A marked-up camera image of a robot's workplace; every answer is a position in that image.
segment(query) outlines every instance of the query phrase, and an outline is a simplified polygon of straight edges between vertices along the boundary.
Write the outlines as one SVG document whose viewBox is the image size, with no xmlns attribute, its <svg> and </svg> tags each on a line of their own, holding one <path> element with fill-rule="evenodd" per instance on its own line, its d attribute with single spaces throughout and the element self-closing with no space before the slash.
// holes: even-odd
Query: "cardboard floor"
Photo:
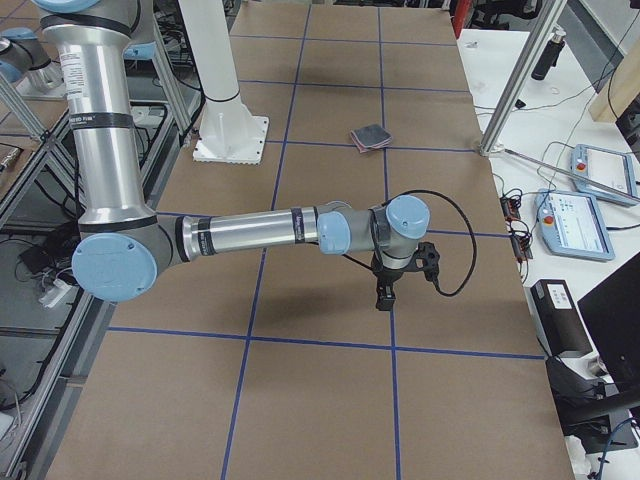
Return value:
<svg viewBox="0 0 640 480">
<path fill-rule="evenodd" d="M 389 315 L 369 272 L 314 246 L 175 267 L 117 308 L 48 478 L 572 479 L 448 16 L 244 3 L 232 42 L 244 102 L 271 118 L 262 164 L 192 145 L 160 211 L 433 189 L 468 214 L 476 272 L 450 299 L 407 275 Z M 358 154 L 348 132 L 371 123 L 394 142 Z M 453 290 L 470 237 L 424 199 Z"/>
</svg>

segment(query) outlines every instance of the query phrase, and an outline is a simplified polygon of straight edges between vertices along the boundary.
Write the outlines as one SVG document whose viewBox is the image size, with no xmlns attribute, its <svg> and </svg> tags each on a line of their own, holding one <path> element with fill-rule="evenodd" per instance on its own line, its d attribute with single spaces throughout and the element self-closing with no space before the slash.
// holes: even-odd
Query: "light blue joint cap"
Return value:
<svg viewBox="0 0 640 480">
<path fill-rule="evenodd" d="M 7 28 L 5 31 L 0 33 L 5 38 L 9 40 L 37 40 L 36 34 L 33 33 L 33 30 L 27 27 L 16 27 L 16 28 Z"/>
<path fill-rule="evenodd" d="M 22 78 L 20 70 L 7 62 L 0 62 L 0 75 L 2 75 L 9 83 L 17 82 Z"/>
<path fill-rule="evenodd" d="M 80 242 L 73 275 L 87 292 L 109 302 L 131 300 L 156 281 L 158 267 L 140 242 L 119 233 L 97 233 Z"/>
<path fill-rule="evenodd" d="M 78 13 L 93 7 L 100 0 L 31 0 L 40 8 L 53 13 Z"/>
<path fill-rule="evenodd" d="M 318 245 L 325 255 L 344 255 L 351 246 L 349 222 L 340 212 L 318 215 Z"/>
<path fill-rule="evenodd" d="M 412 240 L 420 240 L 427 233 L 431 214 L 419 198 L 401 195 L 387 205 L 387 220 L 397 233 Z"/>
<path fill-rule="evenodd" d="M 125 60 L 151 60 L 156 54 L 156 42 L 131 45 L 124 51 Z"/>
</svg>

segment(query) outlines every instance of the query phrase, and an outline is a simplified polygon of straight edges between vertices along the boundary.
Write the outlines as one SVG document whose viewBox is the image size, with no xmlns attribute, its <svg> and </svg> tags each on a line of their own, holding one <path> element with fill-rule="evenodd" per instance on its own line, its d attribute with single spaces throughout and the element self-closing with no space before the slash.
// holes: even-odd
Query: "small fabric cloth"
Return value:
<svg viewBox="0 0 640 480">
<path fill-rule="evenodd" d="M 351 139 L 360 153 L 384 148 L 391 143 L 393 137 L 377 123 L 351 130 Z"/>
</svg>

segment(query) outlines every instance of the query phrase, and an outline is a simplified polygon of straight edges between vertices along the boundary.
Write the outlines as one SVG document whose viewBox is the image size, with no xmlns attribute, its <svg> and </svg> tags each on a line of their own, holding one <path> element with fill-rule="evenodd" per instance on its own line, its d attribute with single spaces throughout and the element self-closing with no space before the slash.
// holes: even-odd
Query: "black monitor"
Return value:
<svg viewBox="0 0 640 480">
<path fill-rule="evenodd" d="M 547 360 L 547 373 L 565 435 L 576 435 L 587 453 L 601 452 L 621 421 L 640 415 L 640 254 L 578 301 L 591 335 L 614 384 L 587 380 L 561 359 Z M 635 448 L 625 425 L 610 450 Z"/>
<path fill-rule="evenodd" d="M 618 389 L 640 386 L 640 254 L 579 300 L 578 308 Z M 640 407 L 632 412 L 640 416 Z"/>
</svg>

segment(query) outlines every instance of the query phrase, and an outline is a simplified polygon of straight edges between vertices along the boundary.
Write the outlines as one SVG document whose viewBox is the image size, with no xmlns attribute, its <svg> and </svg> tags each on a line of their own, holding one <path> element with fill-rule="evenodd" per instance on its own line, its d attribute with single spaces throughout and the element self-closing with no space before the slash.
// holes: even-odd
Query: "white table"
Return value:
<svg viewBox="0 0 640 480">
<path fill-rule="evenodd" d="M 476 107 L 495 107 L 516 60 L 527 39 L 527 32 L 463 30 L 458 40 L 469 87 Z M 570 48 L 562 50 L 558 65 L 552 68 L 543 81 L 529 79 L 520 94 L 525 108 L 556 104 L 565 98 L 576 95 L 590 85 Z M 506 148 L 541 159 L 550 142 L 559 141 L 575 145 L 585 143 L 621 152 L 629 151 L 629 146 L 614 124 L 596 123 L 586 111 L 582 120 L 569 138 L 574 125 L 582 115 L 583 109 L 594 95 L 593 88 L 587 88 L 582 94 L 553 108 L 534 111 L 516 111 L 511 114 L 502 131 L 499 142 Z M 487 109 L 476 109 L 480 128 L 484 129 L 491 118 Z M 561 154 L 561 145 L 552 145 L 545 160 L 569 169 L 571 149 Z M 507 154 L 491 156 L 494 173 L 505 182 L 505 191 L 520 188 L 524 192 L 534 192 L 547 188 L 548 182 L 536 174 L 537 166 L 519 160 Z M 640 168 L 634 166 L 636 176 L 640 178 Z M 542 171 L 549 177 L 553 172 Z M 559 190 L 574 191 L 571 180 L 561 174 L 554 180 Z M 500 180 L 496 180 L 498 191 Z M 523 220 L 533 227 L 536 208 L 535 195 L 523 198 L 521 215 Z M 626 226 L 640 223 L 640 206 L 625 208 L 608 202 L 599 202 L 604 220 L 608 226 Z M 600 283 L 620 265 L 640 251 L 640 228 L 623 232 L 610 232 L 616 258 L 610 262 L 595 262 L 554 256 L 544 245 L 536 229 L 532 253 L 534 259 L 529 262 L 529 275 L 525 287 L 530 287 L 541 278 L 559 278 L 566 280 L 574 300 L 578 300 Z M 594 354 L 581 359 L 565 360 L 569 366 L 585 377 L 591 377 L 586 365 Z M 597 471 L 598 455 L 589 455 L 594 470 Z M 640 449 L 610 452 L 607 455 L 610 464 L 605 466 L 603 477 L 606 480 L 637 480 L 640 478 Z"/>
</svg>

